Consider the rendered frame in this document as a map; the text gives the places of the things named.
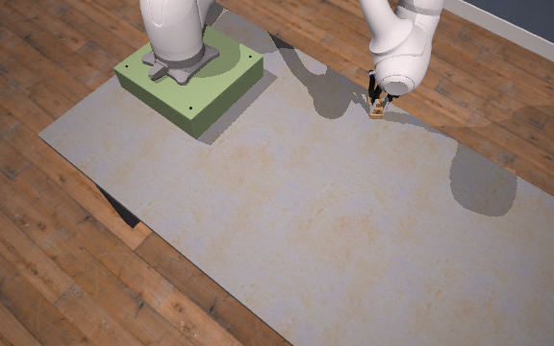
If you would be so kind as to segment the orange rectangular tray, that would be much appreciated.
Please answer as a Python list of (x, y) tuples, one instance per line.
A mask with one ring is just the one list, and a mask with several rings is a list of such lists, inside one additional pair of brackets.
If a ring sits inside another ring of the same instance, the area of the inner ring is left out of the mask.
[(384, 117), (384, 114), (372, 114), (372, 112), (370, 112), (370, 98), (368, 97), (367, 99), (367, 104), (368, 104), (368, 111), (369, 111), (369, 118), (383, 118)]

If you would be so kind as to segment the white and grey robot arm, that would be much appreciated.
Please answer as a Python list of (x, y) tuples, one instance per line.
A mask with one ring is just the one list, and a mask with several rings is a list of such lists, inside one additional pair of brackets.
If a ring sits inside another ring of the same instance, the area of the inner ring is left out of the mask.
[[(184, 86), (219, 56), (218, 49), (203, 43), (202, 38), (208, 10), (215, 1), (139, 0), (153, 47), (141, 58), (144, 64), (155, 64), (147, 73), (151, 80), (167, 75)], [(398, 0), (393, 12), (388, 0), (359, 0), (372, 36), (369, 50), (376, 80), (387, 94), (405, 95), (421, 83), (430, 61), (443, 2)]]

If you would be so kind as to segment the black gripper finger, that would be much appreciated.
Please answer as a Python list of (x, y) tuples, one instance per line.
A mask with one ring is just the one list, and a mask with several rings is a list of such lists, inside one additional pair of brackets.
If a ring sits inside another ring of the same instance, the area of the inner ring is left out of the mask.
[(370, 80), (369, 80), (368, 94), (369, 94), (369, 98), (371, 98), (371, 103), (369, 107), (370, 107), (370, 112), (373, 112), (378, 102), (378, 98), (383, 90), (379, 87), (379, 85), (377, 85), (377, 87), (375, 88), (375, 80), (376, 80), (375, 71), (369, 70), (369, 78)]
[(389, 95), (389, 94), (386, 94), (385, 96), (385, 99), (383, 101), (383, 112), (382, 113), (385, 113), (386, 109), (387, 109), (387, 106), (388, 104), (392, 101), (392, 98), (395, 97), (395, 98), (398, 98), (399, 96), (393, 96), (393, 95)]

